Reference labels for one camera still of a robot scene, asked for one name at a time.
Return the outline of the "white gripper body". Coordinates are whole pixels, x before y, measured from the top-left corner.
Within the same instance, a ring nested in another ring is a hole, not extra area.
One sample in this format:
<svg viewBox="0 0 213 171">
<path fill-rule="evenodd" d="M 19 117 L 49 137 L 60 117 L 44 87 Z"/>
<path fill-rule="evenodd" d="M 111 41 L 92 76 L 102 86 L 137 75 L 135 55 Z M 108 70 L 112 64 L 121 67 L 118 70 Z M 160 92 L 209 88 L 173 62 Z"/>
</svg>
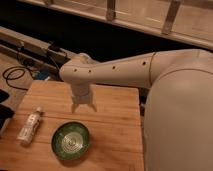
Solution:
<svg viewBox="0 0 213 171">
<path fill-rule="evenodd" d="M 75 104 L 90 104 L 92 91 L 89 84 L 72 84 L 72 100 Z"/>
</svg>

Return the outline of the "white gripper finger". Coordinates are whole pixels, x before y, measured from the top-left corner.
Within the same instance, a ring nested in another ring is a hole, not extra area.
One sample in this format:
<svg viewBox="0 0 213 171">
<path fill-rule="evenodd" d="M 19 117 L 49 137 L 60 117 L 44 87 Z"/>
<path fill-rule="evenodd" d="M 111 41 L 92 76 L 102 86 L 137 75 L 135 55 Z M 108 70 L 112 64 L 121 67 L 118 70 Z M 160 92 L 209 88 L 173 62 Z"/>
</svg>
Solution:
<svg viewBox="0 0 213 171">
<path fill-rule="evenodd" d="M 94 110 L 94 112 L 97 112 L 97 107 L 94 103 L 89 103 L 89 107 Z"/>
<path fill-rule="evenodd" d="M 76 104 L 76 103 L 73 103 L 73 104 L 71 105 L 71 111 L 72 111 L 72 113 L 75 113 L 75 111 L 76 111 L 76 109 L 78 108 L 78 106 L 79 106 L 79 104 Z"/>
</svg>

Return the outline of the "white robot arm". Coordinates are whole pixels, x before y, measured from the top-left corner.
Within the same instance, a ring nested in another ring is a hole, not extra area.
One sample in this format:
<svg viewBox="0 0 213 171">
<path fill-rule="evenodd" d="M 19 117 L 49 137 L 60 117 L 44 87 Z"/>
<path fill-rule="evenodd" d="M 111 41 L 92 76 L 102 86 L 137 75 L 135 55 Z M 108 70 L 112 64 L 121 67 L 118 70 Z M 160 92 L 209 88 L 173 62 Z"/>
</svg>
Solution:
<svg viewBox="0 0 213 171">
<path fill-rule="evenodd" d="M 96 62 L 80 53 L 60 68 L 73 108 L 93 103 L 92 84 L 146 88 L 145 171 L 213 171 L 213 53 L 151 52 Z"/>
</svg>

